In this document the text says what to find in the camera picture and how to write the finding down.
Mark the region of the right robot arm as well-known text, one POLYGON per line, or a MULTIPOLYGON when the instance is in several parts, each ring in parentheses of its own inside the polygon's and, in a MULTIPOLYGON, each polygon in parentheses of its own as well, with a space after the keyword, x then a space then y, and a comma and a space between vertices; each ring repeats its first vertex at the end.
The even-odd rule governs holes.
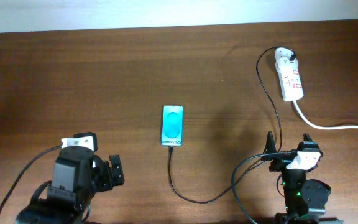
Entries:
POLYGON ((262 161, 269 161, 269 171, 281 173, 285 213, 275 215, 275 223, 343 223, 338 218, 322 218, 331 187, 306 174, 317 168, 323 152, 305 133, 296 149, 279 152, 273 134, 268 132, 262 161))

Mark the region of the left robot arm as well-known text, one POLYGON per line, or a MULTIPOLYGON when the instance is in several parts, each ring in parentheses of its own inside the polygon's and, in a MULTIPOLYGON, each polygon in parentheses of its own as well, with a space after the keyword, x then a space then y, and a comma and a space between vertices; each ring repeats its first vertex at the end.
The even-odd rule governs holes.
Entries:
POLYGON ((90 216, 91 200, 98 192, 124 184, 121 158, 102 160, 81 146, 60 150, 52 180, 34 192, 30 203, 16 217, 19 224, 78 224, 90 216))

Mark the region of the blue-screen Galaxy smartphone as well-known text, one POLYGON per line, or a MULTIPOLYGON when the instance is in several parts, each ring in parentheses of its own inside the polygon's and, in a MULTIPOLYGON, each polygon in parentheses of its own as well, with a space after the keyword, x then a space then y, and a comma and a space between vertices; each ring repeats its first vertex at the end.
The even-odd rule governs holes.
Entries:
POLYGON ((162 113, 161 145, 180 147, 183 141, 182 105, 164 105, 162 113))

